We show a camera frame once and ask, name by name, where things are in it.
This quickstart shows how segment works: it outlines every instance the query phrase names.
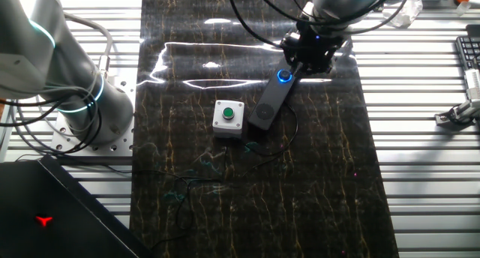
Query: red logo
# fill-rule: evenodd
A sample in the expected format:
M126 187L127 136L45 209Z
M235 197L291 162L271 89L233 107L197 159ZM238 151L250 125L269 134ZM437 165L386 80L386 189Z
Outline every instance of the red logo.
M42 227L46 227L47 226L47 223L51 220L53 220L53 217L38 217L36 216L35 219L37 221L40 221L40 224Z

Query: black cable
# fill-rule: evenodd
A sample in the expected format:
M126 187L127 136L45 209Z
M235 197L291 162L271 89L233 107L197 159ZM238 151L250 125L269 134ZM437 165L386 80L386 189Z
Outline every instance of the black cable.
M273 4L270 0L263 0L263 1L266 4L268 4L271 8L276 10L279 14L285 16L286 18L294 20L296 22L306 23L306 24L311 25L311 26L334 26L334 25L340 25L342 23L347 23L351 20L360 18L360 17L364 16L365 14L368 14L368 12L372 11L377 6L381 5L385 0L379 0L377 3L372 4L370 7L367 7L365 10L359 11L359 14L356 13L356 14L353 14L353 15L350 15L350 16L347 16L347 17L344 17L344 18L340 18L338 20L331 21L331 22L312 22L312 21L309 21L309 20L306 20L306 19L300 19L300 18L292 16L292 15L286 13L285 11L281 10L279 7L277 7L275 4Z
M25 157L25 156L35 156L35 157L39 157L39 156L44 156L44 154L23 154L21 155L20 157L18 157L15 162L18 162L18 161L31 161L31 160L20 160L21 158Z
M53 105L50 109L48 109L48 111L46 111L43 115L40 115L37 118L33 118L33 119L27 120L27 121L22 121L22 122L19 122L19 123L17 123L17 122L14 122L14 123L0 123L0 127L21 127L21 126L25 126L25 125L28 125L28 124L31 124L31 123L39 122L40 120L46 118L57 107L62 105L62 103L65 102L68 98L69 97L64 97L63 101L59 101L59 102L55 103L55 105Z
M0 104L10 105L13 107L37 107L45 104L52 104L57 101L63 101L65 98L69 98L69 97L71 97L71 94L63 95L61 97L57 97L52 100L45 100L45 101L36 102L36 103L19 103L18 100L14 100L14 101L0 100Z
M320 17L316 17L314 15L310 15L308 13L306 13L304 10L303 10L303 7L300 5L300 3L297 1L297 0L293 0L293 2L295 3L295 5L297 5L298 9L303 13L305 14L306 16L308 17L312 17L314 19L321 19Z
M87 111L88 111L88 115L90 116L91 120L94 120L94 117L95 115L92 115L92 111L91 111L91 108L94 107L95 105L97 105L95 102L94 102L94 105L92 106L88 106L88 104L90 104L90 100L88 98L86 98L85 100L85 105L87 105ZM13 110L11 110L12 114L12 121L13 123L16 123L15 122L15 114L13 112ZM19 112L19 115L20 115L20 118L23 119L23 114L21 113L21 111ZM18 126L15 127L16 129L16 132L19 134L19 136L22 138L22 140L28 145L30 146L32 149L34 149L35 151L37 152L41 152L41 153L44 153L44 154L51 154L51 155L65 155L65 154L69 154L69 153L75 153L75 152L79 152L80 150L83 150L84 148L86 148L87 146L89 146L94 140L95 138L97 137L98 133L100 132L100 129L101 129L101 125L102 125L102 118L101 118L101 113L100 113L100 110L98 110L98 128L97 128L97 132L94 134L94 136L90 139L90 141L87 142L87 139L89 138L89 135L90 133L92 132L92 128L93 128L93 124L90 124L90 126L88 126L88 129L86 131L86 134L84 136L84 138L82 140L80 140L80 142L75 145L73 148L67 150L67 151L59 151L55 148L51 148L49 147L48 145L44 144L43 142L41 142L41 140L39 140L29 129L29 127L27 125L24 125L23 127L25 128L25 130L27 131L28 135L30 135L35 141L37 141L39 144L41 144L44 148L46 148L47 150L50 150L50 151L45 151L45 150L42 150L40 148L36 148L34 145L32 145L26 138L25 136L23 136L23 134L21 133L20 129Z
M292 144L293 140L295 139L295 137L297 136L297 133L299 132L299 118L297 116L297 113L295 112L295 110L293 109L293 107L288 104L287 102L285 102L285 105L290 109L290 111L292 111L293 115L295 116L295 133L292 135L292 138L290 139L290 141L280 150L280 151L277 151L277 152L274 152L274 153L265 153L265 152L261 152L259 150L257 150L256 148L253 148L251 147L250 145L248 145L249 142L245 142L244 140L241 140L244 144L245 147L247 147L248 149L250 149L252 152L255 152L257 153L258 155L260 156L263 156L263 157L271 157L271 156L277 156L277 155L280 155L282 153L284 153L289 147L290 145Z
M252 170L256 170L256 169L258 169L259 167L261 167L261 166L263 166L263 165L265 165L265 164L269 164L269 163L271 163L272 161L275 161L275 160L278 159L280 156L281 156L281 155L279 154L278 156L273 157L273 158L271 158L270 160L265 160L265 161L263 161L263 162L261 162L261 163L258 163L257 165L251 167L251 168L248 169L246 172L244 172L241 177L246 176L246 175L247 175L250 171L252 171Z
M262 36L258 35L257 33L255 33L255 31L252 30L252 28L250 28L250 27L247 25L247 23L243 20L242 16L241 16L240 13L239 13L239 10L237 9L237 7L236 7L236 5L235 5L234 0L230 0L230 5L232 5L233 12L235 13L235 16L237 17L238 21L241 23L241 25L243 26L243 28L244 28L248 33L250 33L250 35L254 36L257 40L262 41L263 43L270 44L270 45L272 45L273 47L277 47L277 48L283 49L283 47L282 47L280 44L276 44L276 43L274 43L273 41L267 40L267 39L265 39L264 37L262 37Z
M362 33L370 32L372 30L381 28L382 26L390 23L390 21L392 21L402 11L402 9L404 8L404 6L407 2L408 2L408 0L403 0L400 3L400 6L398 6L397 10L394 13L392 13L389 18L384 19L378 25L375 25L371 28L366 28L366 29L359 29L359 30L355 30L355 31L345 31L344 34L346 34L346 35L362 34Z
M73 163L71 162L68 162L68 163L62 163L62 159L68 159L68 160L71 160L73 161ZM181 176L181 175L176 175L174 173L171 173L171 172L164 172L164 171L158 171L158 170L150 170L150 169L144 169L144 170L137 170L137 171L132 171L132 170L128 170L128 171L121 171L121 170L118 170L118 169L115 169L109 165L106 165L106 164L102 164L102 163L88 163L88 162L85 162L85 161L82 161L82 160L79 160L78 158L76 157L73 157L73 156L68 156L68 155L62 155L62 156L57 156L57 161L61 164L61 165L72 165L72 166L75 166L75 165L90 165L90 166L102 166L102 167L106 167L116 173L122 173L122 174L129 174L129 173L159 173L159 174L164 174L164 175L168 175L168 176L173 176L175 177L175 180L174 180L174 184L180 180L182 181L183 183L185 183L185 186L187 187L187 190L186 190L186 194L185 196L180 199L178 201L178 207L176 209L176 212L175 212L175 225L180 229L180 230L184 230L184 231L187 231L187 230L190 230L193 225L194 225L194 210L193 210L193 207L191 205L191 201L190 201L190 191L191 191L191 185L195 182L217 182L217 183L221 183L222 181L219 180L219 179L214 179L214 178L201 178L201 177L195 177L195 176ZM188 225L187 226L182 226L179 222L179 215L180 215L180 211L182 210L182 207L185 203L185 200L188 200L188 210L189 210L189 213L190 213L190 221L188 222ZM156 248L158 245L160 245L161 243L164 243L164 242L168 242L168 241L173 241L173 240L176 240L176 239L181 239L181 238L184 238L184 237L187 237L188 236L188 233L185 233L183 235L179 235L179 236L176 236L176 237L173 237L173 238L167 238L167 239L162 239L160 241L158 241L157 243L155 243L153 245L153 247L151 248L152 250L154 248Z

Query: dark mat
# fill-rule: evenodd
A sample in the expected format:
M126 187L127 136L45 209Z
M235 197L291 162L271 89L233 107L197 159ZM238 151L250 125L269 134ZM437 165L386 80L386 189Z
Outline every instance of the dark mat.
M260 0L236 1L272 40L294 26ZM294 86L291 147L251 169L271 158L213 138L215 101L245 102L246 118L283 53L253 39L228 0L143 0L141 38L130 229L156 255L398 257L351 42L329 75ZM266 136L250 138L276 151L295 127L284 108Z

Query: metal grating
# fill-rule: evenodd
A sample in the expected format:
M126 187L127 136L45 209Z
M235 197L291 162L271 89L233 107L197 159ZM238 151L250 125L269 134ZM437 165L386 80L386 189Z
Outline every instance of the metal grating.
M113 35L115 83L135 83L140 47L141 0L61 0L64 9L106 26ZM402 258L480 257L480 144L477 127L449 133L434 114L465 101L455 38L477 23L478 8L461 18L453 8L424 10L407 29L385 26L354 36L358 70ZM372 13L358 28L376 25ZM97 61L104 37L69 23ZM37 116L35 109L25 109ZM49 116L55 121L56 114ZM45 122L31 126L45 142ZM6 161L34 154L12 133ZM129 170L128 166L117 169ZM131 179L101 168L67 167L80 183L128 226Z

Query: keyboard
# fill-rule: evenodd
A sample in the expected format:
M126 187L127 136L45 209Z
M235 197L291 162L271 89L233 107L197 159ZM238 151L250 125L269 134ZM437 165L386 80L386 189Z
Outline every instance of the keyboard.
M455 41L465 71L480 69L480 37L458 37Z

